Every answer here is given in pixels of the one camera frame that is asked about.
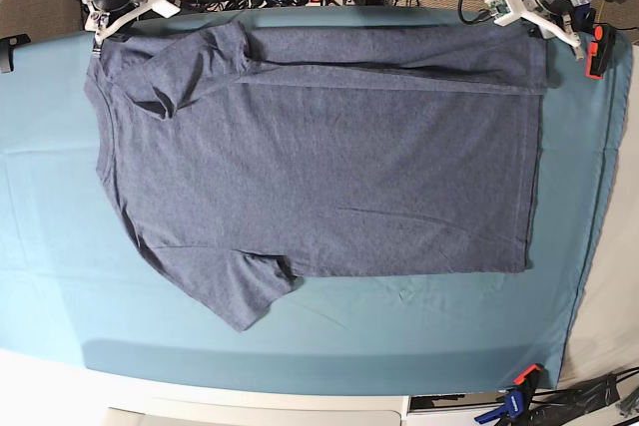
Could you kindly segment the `blue-grey T-shirt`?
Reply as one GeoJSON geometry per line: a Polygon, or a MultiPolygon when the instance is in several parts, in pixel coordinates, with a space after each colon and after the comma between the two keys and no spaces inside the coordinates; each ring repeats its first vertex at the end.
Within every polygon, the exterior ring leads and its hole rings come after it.
{"type": "Polygon", "coordinates": [[[127,236],[237,331],[298,277],[525,270],[545,90],[522,25],[132,35],[85,83],[127,236]]]}

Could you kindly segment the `teal table cloth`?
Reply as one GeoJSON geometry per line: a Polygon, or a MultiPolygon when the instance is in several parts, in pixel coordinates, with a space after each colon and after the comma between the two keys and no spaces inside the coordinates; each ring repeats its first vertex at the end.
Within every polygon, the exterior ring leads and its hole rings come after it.
{"type": "MultiPolygon", "coordinates": [[[[121,34],[230,22],[250,31],[461,25],[447,11],[309,7],[145,21],[121,34]]],[[[85,92],[92,37],[19,48],[1,78],[2,346],[120,375],[274,393],[494,390],[532,363],[554,386],[609,202],[633,53],[619,38],[604,77],[592,80],[567,45],[543,41],[525,270],[298,277],[243,331],[157,273],[107,198],[85,92]]]]}

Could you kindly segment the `black bracket, left edge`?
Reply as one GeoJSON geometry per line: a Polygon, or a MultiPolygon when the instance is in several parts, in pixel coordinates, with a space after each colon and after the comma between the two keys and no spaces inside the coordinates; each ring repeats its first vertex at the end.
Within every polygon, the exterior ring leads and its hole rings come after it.
{"type": "Polygon", "coordinates": [[[31,38],[27,34],[17,34],[0,39],[0,70],[2,74],[11,73],[14,70],[14,50],[30,42],[31,38]]]}

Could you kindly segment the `blue orange clamp, bottom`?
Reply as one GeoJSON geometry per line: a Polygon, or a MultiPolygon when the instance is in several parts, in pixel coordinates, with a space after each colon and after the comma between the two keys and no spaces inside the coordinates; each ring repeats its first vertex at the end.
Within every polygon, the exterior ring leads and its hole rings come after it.
{"type": "Polygon", "coordinates": [[[530,409],[530,404],[539,385],[543,367],[533,363],[521,372],[513,381],[514,387],[503,397],[502,404],[486,413],[474,418],[478,425],[514,425],[524,413],[530,409]]]}

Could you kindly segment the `blue clamp, top right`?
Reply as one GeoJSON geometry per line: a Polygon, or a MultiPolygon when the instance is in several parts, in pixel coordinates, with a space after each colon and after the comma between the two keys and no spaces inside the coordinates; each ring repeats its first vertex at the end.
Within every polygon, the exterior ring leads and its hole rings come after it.
{"type": "Polygon", "coordinates": [[[592,34],[594,30],[596,9],[591,4],[575,7],[570,13],[571,26],[575,32],[592,34]]]}

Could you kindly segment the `black bag, bottom right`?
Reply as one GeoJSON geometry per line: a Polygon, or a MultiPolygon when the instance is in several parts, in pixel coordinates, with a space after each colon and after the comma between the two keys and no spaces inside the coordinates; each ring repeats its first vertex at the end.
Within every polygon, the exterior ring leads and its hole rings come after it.
{"type": "Polygon", "coordinates": [[[617,375],[608,373],[551,395],[523,415],[518,425],[559,426],[613,405],[620,399],[617,375]]]}

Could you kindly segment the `orange black clamp, top right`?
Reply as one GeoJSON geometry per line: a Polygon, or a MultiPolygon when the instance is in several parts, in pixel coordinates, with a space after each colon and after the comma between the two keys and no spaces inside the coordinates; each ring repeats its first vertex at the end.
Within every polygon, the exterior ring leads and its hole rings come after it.
{"type": "Polygon", "coordinates": [[[609,24],[598,24],[594,27],[593,40],[588,44],[585,76],[589,79],[601,80],[612,58],[616,44],[617,29],[609,24]]]}

